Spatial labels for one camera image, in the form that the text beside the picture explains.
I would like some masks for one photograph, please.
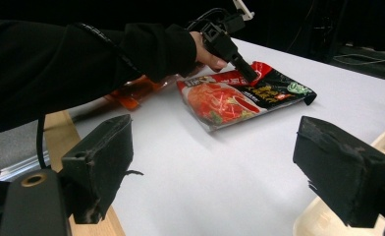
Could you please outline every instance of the white table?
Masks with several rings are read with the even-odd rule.
[[[128,236],[290,236],[316,197],[293,163],[301,117],[331,122],[368,144],[385,131],[384,80],[235,42],[247,61],[269,64],[317,98],[212,134],[175,85],[134,112],[104,98],[70,110],[82,138],[108,118],[132,116],[130,169],[144,175],[125,177],[113,203]]]

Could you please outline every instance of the dark floor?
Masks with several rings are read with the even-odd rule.
[[[339,46],[329,64],[385,80],[385,52],[382,51]]]

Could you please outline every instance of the person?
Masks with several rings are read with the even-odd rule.
[[[0,20],[0,132],[78,106],[146,75],[227,66],[197,31],[129,23],[123,30]]]

